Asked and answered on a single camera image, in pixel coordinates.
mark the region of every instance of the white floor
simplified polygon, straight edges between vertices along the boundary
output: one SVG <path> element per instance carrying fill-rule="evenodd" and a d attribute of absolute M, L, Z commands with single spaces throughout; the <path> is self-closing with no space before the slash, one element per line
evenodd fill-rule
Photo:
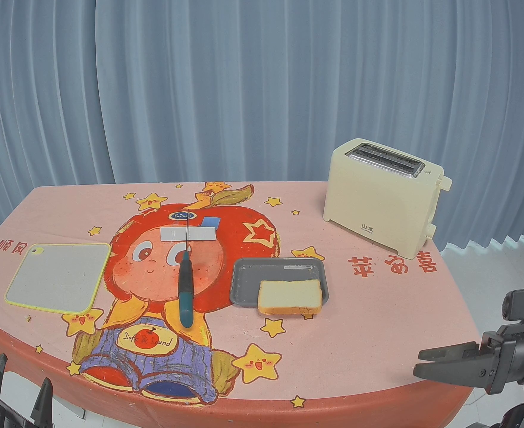
<path fill-rule="evenodd" d="M 442 256 L 450 268 L 480 334 L 495 331 L 503 323 L 501 302 L 510 290 L 524 288 L 524 238 L 511 239 L 502 245 L 493 241 L 487 248 L 470 243 L 465 249 L 447 246 Z M 1 397 L 27 416 L 32 410 L 39 388 L 14 373 L 6 373 Z M 465 428 L 474 422 L 492 425 L 501 421 L 511 407 L 524 402 L 523 388 L 515 382 L 506 385 L 499 395 L 488 396 L 481 389 L 473 391 L 449 428 Z M 55 428 L 112 428 L 129 425 L 87 413 L 81 420 L 54 401 Z"/>

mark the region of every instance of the red apple drawing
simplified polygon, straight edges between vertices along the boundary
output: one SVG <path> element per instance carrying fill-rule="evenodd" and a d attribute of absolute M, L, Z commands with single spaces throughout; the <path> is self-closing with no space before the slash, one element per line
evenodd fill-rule
<path fill-rule="evenodd" d="M 133 342 L 139 349 L 152 349 L 158 344 L 158 334 L 155 333 L 155 328 L 151 330 L 145 328 L 137 332 Z"/>

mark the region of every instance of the yellow cutting board rim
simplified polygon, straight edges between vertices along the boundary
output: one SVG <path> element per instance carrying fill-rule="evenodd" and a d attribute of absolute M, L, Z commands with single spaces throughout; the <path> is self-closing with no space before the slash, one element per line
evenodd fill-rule
<path fill-rule="evenodd" d="M 94 287 L 94 293 L 91 296 L 91 299 L 89 301 L 87 309 L 85 309 L 85 310 L 83 310 L 81 312 L 75 312 L 75 311 L 72 312 L 72 311 L 68 311 L 68 310 L 49 309 L 49 308 L 42 308 L 42 307 L 39 307 L 39 306 L 32 306 L 32 305 L 29 305 L 29 304 L 16 303 L 14 301 L 10 301 L 7 298 L 7 295 L 9 293 L 10 287 L 12 287 L 12 284 L 14 283 L 14 280 L 16 279 L 16 276 L 18 275 L 18 272 L 20 271 L 20 268 L 23 265 L 24 260 L 26 260 L 26 257 L 28 256 L 30 251 L 32 249 L 34 249 L 36 246 L 40 246 L 41 247 L 41 246 L 101 246 L 101 245 L 107 246 L 107 255 L 106 255 L 106 259 L 103 262 L 103 265 L 101 267 L 101 272 L 99 274 L 99 277 L 97 278 L 97 282 L 96 282 L 95 287 Z M 95 296 L 97 296 L 97 291 L 99 290 L 99 286 L 101 284 L 101 279 L 103 278 L 103 273 L 106 270 L 107 261 L 109 260 L 109 255 L 110 254 L 111 254 L 111 246 L 109 245 L 109 243 L 69 243 L 69 244 L 62 244 L 62 243 L 60 243 L 60 244 L 36 243 L 36 244 L 33 244 L 32 246 L 29 247 L 28 251 L 26 252 L 26 255 L 24 255 L 24 258 L 22 259 L 22 261 L 18 265 L 18 268 L 16 269 L 16 272 L 14 273 L 14 276 L 12 277 L 12 280 L 10 281 L 10 284 L 9 284 L 8 288 L 6 289 L 6 291 L 4 293 L 4 300 L 5 300 L 6 303 L 8 303 L 10 305 L 13 305 L 13 306 L 20 306 L 21 308 L 41 310 L 41 311 L 44 311 L 44 312 L 53 312 L 55 314 L 74 314 L 74 315 L 77 315 L 77 316 L 82 316 L 83 314 L 87 314 L 91 310 L 91 308 L 94 307 Z"/>

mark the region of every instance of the toaster knob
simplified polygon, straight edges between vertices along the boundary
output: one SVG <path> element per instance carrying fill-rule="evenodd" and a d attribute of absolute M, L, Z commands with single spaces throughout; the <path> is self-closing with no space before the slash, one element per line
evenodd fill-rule
<path fill-rule="evenodd" d="M 426 237 L 432 239 L 434 232 L 437 230 L 437 226 L 434 224 L 426 225 Z"/>

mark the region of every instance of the cartoon girl illustration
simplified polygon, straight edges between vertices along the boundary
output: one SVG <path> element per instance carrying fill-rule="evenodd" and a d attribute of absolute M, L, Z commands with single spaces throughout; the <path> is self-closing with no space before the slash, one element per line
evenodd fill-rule
<path fill-rule="evenodd" d="M 195 209 L 166 204 L 144 210 L 117 231 L 104 272 L 115 301 L 101 330 L 79 335 L 74 344 L 73 360 L 84 377 L 188 405 L 213 403 L 232 390 L 240 371 L 232 366 L 236 357 L 212 348 L 205 314 L 231 304 L 237 259 L 277 257 L 280 246 L 268 218 L 236 205 L 250 198 L 253 187 L 224 191 L 228 187 L 209 188 L 208 204 Z M 214 241 L 189 242 L 195 296 L 188 329 L 180 323 L 177 293 L 185 241 L 175 229 L 186 226 L 187 213 L 189 226 L 216 226 Z"/>

